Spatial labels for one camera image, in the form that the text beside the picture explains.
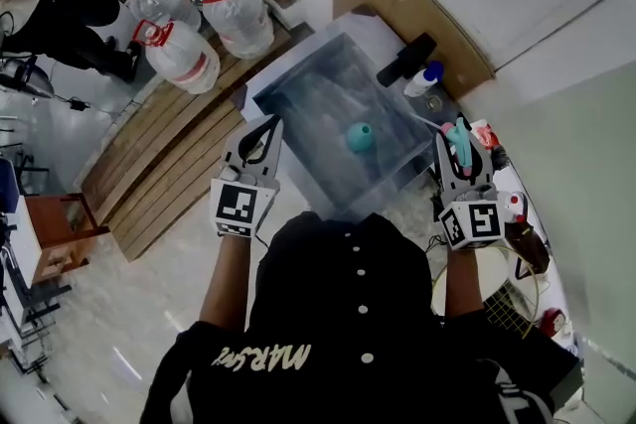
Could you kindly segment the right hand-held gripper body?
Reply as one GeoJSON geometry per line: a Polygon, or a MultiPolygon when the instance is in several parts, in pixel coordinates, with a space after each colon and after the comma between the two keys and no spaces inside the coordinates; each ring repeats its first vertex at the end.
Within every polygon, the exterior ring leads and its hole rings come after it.
{"type": "Polygon", "coordinates": [[[431,198],[433,219],[439,222],[446,243],[453,251],[482,248],[504,238],[503,207],[497,202],[446,203],[441,193],[431,198]]]}

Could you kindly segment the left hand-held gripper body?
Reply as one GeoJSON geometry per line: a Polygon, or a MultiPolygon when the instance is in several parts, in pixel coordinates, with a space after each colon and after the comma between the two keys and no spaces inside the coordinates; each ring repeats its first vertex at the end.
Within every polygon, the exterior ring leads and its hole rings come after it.
{"type": "Polygon", "coordinates": [[[219,235],[256,237],[280,190],[277,180],[258,180],[259,186],[212,178],[210,219],[219,235]]]}

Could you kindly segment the person's left hand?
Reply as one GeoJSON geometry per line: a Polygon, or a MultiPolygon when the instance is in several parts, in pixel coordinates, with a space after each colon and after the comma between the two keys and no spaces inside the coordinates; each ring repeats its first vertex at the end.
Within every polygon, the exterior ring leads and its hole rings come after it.
{"type": "Polygon", "coordinates": [[[219,174],[219,179],[226,182],[238,183],[240,185],[253,187],[259,186],[258,180],[255,176],[245,173],[241,169],[232,165],[223,166],[219,174]]]}

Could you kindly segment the person's right hand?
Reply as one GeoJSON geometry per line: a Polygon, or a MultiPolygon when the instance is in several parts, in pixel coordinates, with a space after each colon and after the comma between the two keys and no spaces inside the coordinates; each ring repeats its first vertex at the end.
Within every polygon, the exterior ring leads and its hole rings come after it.
{"type": "Polygon", "coordinates": [[[497,202],[498,191],[497,188],[492,184],[483,185],[467,190],[462,194],[457,195],[453,200],[455,202],[497,202]]]}

